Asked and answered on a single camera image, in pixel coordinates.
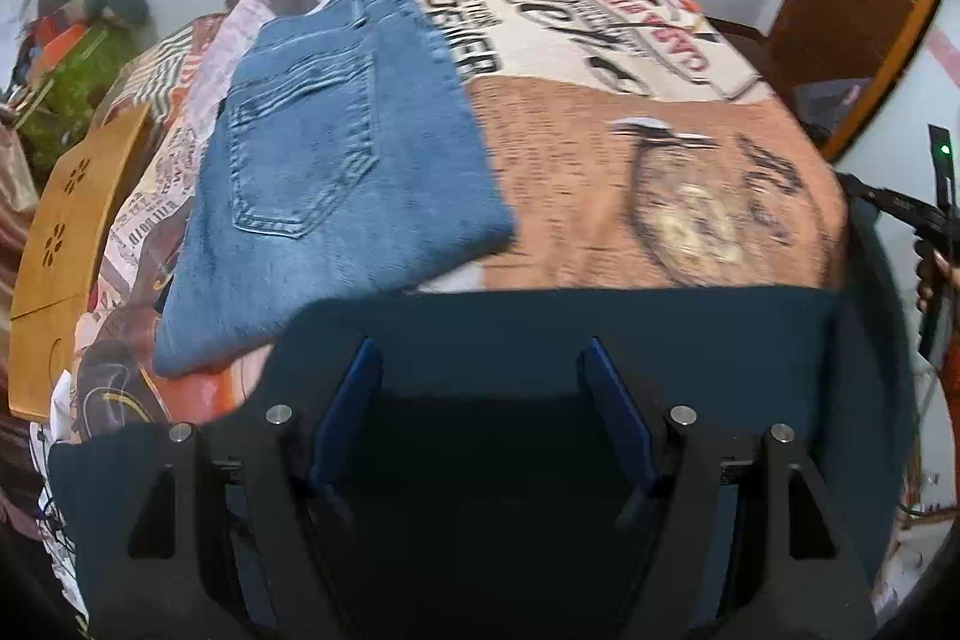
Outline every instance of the green bag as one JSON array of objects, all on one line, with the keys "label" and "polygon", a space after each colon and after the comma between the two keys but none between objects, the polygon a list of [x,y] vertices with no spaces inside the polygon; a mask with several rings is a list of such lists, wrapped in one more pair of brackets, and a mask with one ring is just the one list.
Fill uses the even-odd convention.
[{"label": "green bag", "polygon": [[14,126],[42,190],[56,159],[83,140],[100,99],[136,55],[128,31],[95,23],[44,78]]}]

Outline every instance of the screw head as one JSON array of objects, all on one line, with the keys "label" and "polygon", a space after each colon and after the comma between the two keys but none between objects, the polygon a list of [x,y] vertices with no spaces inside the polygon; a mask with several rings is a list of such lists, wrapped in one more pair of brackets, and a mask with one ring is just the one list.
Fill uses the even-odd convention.
[{"label": "screw head", "polygon": [[697,410],[688,408],[687,405],[677,405],[673,410],[670,410],[670,417],[674,423],[679,423],[680,426],[689,426],[691,423],[696,423]]},{"label": "screw head", "polygon": [[175,423],[167,432],[167,437],[170,437],[174,442],[184,442],[185,439],[189,439],[190,434],[193,434],[193,427],[190,424]]},{"label": "screw head", "polygon": [[785,423],[775,423],[770,427],[770,434],[773,434],[777,442],[793,442],[793,429]]},{"label": "screw head", "polygon": [[273,405],[270,410],[267,410],[267,420],[278,426],[289,421],[293,414],[294,411],[288,405]]}]

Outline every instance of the yellow object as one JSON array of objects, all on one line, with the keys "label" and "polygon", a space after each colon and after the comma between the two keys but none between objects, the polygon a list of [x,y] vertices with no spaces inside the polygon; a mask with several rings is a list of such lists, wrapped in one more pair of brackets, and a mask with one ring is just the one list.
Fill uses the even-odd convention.
[{"label": "yellow object", "polygon": [[43,189],[11,307],[10,410],[45,422],[73,359],[107,230],[146,167],[150,107],[138,104],[59,157]]}]

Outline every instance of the denim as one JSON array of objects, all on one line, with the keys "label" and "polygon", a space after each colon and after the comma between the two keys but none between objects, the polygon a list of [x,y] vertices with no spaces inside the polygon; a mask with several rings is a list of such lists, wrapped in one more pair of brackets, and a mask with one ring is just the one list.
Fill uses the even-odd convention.
[{"label": "denim", "polygon": [[273,20],[208,140],[154,368],[222,365],[312,301],[413,287],[502,249],[512,229],[443,34],[416,1]]}]

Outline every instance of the printed bedspread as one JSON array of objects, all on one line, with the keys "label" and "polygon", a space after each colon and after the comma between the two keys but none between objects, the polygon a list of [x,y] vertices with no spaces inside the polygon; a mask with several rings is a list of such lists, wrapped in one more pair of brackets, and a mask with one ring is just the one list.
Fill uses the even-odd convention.
[{"label": "printed bedspread", "polygon": [[[141,55],[96,122],[147,101],[157,152],[109,232],[77,325],[75,440],[237,407],[270,347],[170,381],[152,369],[200,157],[240,57],[329,0],[229,0]],[[422,287],[828,286],[846,215],[832,172],[683,0],[419,0],[445,33],[517,240]]]}]

